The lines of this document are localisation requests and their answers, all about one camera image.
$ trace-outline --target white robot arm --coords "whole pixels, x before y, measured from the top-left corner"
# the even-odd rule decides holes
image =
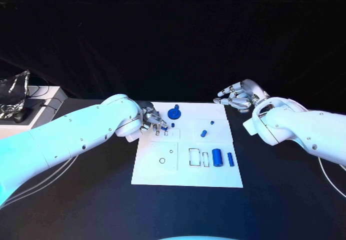
[[[112,134],[132,142],[150,126],[163,128],[150,102],[111,96],[40,127],[0,140],[0,208],[18,186],[40,172],[102,144]]]
[[[269,97],[258,84],[245,79],[226,87],[213,102],[230,105],[252,118],[243,122],[251,135],[258,134],[269,145],[292,140],[314,156],[346,165],[346,116],[325,111],[307,110],[294,100]]]

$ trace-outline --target crumpled foil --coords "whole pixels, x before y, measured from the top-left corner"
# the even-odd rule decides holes
[[[0,79],[0,119],[10,118],[24,106],[28,77],[30,72],[26,70],[18,75]]]

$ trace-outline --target black table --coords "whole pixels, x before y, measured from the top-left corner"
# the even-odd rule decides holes
[[[54,117],[101,102],[67,99]],[[251,115],[225,109],[243,188],[131,185],[138,141],[114,135],[52,185],[0,210],[0,239],[346,239],[346,199],[317,158],[292,141],[269,146],[249,136],[242,123]],[[344,170],[323,165],[346,192]]]

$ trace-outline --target black curtain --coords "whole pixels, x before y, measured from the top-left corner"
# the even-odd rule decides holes
[[[21,2],[0,19],[0,78],[28,69],[78,98],[191,102],[249,78],[344,112],[341,3]]]

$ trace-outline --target robotic hand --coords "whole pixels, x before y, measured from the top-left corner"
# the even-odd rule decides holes
[[[34,129],[0,140],[0,208],[40,172],[102,144],[112,134],[132,142],[152,125],[167,127],[151,102],[111,96]]]
[[[292,140],[314,156],[346,165],[346,116],[325,111],[307,110],[294,100],[269,97],[249,79],[226,87],[213,102],[230,105],[252,118],[243,122],[251,135],[258,134],[269,145]]]

